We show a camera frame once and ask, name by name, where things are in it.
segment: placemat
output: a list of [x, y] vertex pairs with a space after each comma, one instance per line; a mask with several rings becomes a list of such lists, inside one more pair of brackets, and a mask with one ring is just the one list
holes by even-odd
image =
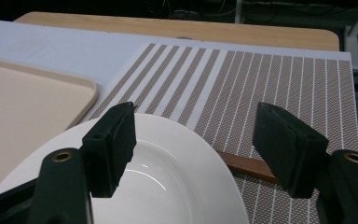
[[[137, 113], [177, 121], [218, 151], [261, 160], [252, 134], [256, 105], [266, 102], [325, 135], [328, 152], [358, 150], [351, 59], [147, 44], [110, 86], [92, 119], [133, 101]], [[316, 191], [293, 200], [277, 185], [234, 176], [252, 223], [319, 222]]]

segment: white plate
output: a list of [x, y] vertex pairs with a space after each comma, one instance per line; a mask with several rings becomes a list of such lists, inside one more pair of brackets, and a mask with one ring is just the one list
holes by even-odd
[[[38, 176], [49, 152], [81, 146], [97, 119], [58, 135], [0, 184], [0, 193]], [[202, 138], [169, 119], [135, 114], [137, 145], [112, 199], [92, 199], [95, 223], [249, 223], [237, 184]]]

